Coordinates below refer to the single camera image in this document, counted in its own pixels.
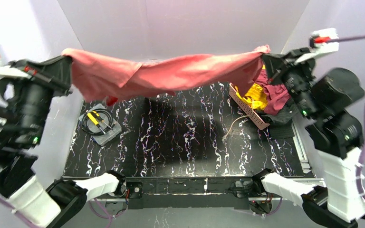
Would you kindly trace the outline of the maroon garment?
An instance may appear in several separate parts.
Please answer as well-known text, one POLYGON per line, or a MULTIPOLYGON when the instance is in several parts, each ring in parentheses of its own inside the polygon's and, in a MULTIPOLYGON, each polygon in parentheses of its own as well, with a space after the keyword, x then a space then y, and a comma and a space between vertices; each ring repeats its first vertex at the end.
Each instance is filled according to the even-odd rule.
POLYGON ((288 91, 283 84, 269 84, 269 79, 264 66, 251 88, 256 90, 256 98, 258 98, 259 101, 266 102, 265 108, 263 109, 266 114, 277 115, 290 98, 288 91))

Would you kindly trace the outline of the coral pink t-shirt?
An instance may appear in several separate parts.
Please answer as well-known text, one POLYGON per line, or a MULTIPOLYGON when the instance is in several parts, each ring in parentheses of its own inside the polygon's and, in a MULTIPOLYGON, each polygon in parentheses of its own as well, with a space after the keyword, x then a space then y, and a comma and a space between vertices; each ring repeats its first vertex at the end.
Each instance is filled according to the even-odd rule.
POLYGON ((247 92, 258 78, 269 53, 267 45, 233 55, 195 54, 157 63, 134 62, 84 50, 67 48, 72 59, 72 82, 87 102, 102 100, 108 106, 134 97, 175 95, 216 82, 229 82, 247 92))

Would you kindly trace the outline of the pink laundry basket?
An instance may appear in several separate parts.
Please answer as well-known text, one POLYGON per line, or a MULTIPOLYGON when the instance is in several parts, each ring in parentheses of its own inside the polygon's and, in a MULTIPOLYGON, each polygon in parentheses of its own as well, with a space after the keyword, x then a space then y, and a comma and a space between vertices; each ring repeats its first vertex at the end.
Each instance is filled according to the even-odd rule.
POLYGON ((229 96, 236 102, 236 104, 243 110, 243 112, 252 120, 252 122, 260 129, 264 130, 269 126, 268 123, 262 120, 262 118, 252 109, 249 105, 243 102, 237 96, 237 91, 233 85, 229 84, 229 96))

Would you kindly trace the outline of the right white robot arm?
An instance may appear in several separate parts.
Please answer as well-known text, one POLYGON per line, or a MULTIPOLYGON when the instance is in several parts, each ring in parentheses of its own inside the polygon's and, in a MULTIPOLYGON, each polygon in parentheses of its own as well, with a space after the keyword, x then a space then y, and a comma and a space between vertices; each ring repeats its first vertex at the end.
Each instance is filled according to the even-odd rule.
POLYGON ((326 228, 356 228, 358 220, 365 219, 361 175, 356 172, 364 136, 361 123, 346 108, 365 95, 358 77, 336 67, 316 80, 316 55, 307 48, 261 58, 269 81, 283 84, 301 115, 313 120, 306 131, 323 163, 325 185, 302 184, 264 169, 252 177, 252 191, 290 200, 326 228))

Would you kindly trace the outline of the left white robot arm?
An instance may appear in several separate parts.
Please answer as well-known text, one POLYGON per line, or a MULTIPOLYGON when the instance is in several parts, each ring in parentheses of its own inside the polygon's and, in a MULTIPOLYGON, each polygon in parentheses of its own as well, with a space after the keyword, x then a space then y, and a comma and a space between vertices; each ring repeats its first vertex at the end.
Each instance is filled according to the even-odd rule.
POLYGON ((0 202, 30 227, 59 228, 88 201, 126 189, 124 175, 116 171, 86 180, 59 179, 44 188, 32 169, 37 156, 28 150, 40 144, 52 99, 71 93, 71 66, 70 57, 58 56, 0 67, 0 96, 8 85, 14 87, 8 105, 0 106, 0 202))

